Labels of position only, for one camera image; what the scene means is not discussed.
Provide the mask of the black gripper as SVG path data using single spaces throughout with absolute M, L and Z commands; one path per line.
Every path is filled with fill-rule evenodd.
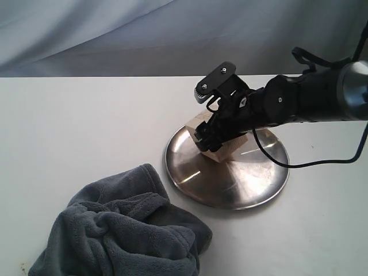
M 209 97 L 210 104 L 217 101 L 219 106 L 210 110 L 209 122 L 203 121 L 195 129 L 196 145 L 202 152 L 216 152 L 226 141 L 270 126 L 263 104 L 264 87 L 254 90 L 248 86 L 219 86 L 209 91 Z

